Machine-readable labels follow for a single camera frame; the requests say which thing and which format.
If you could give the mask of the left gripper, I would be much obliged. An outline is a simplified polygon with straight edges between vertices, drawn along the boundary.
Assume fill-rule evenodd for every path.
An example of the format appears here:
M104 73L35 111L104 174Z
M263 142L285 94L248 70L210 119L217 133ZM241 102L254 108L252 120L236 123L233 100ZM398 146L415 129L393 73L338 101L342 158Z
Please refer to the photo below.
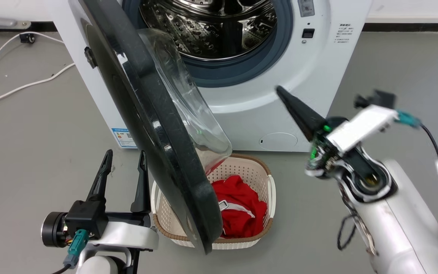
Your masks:
M106 151L95 176L86 201L105 201L108 175L111 173L113 150ZM138 164L138 182L132 213L151 212L151 194L149 190L148 161L144 150L140 151ZM149 216L137 216L132 213L107 213L108 224L101 238L89 236L86 248L109 248L110 250L135 249L139 251L157 250L158 233L151 228ZM47 247L64 248L71 244L71 234L66 224L67 212L51 212L41 226L41 239Z

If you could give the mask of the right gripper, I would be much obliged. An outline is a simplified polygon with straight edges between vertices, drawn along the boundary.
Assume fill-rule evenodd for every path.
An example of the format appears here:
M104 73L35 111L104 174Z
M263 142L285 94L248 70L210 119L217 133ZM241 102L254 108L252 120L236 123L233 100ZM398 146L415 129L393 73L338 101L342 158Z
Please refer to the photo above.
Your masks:
M363 155L361 143L399 120L398 111L370 105L351 120L325 119L282 86L276 86L275 92L306 140L311 142L311 155L305 167L307 175L327 176L336 166L361 177L375 172L374 160Z

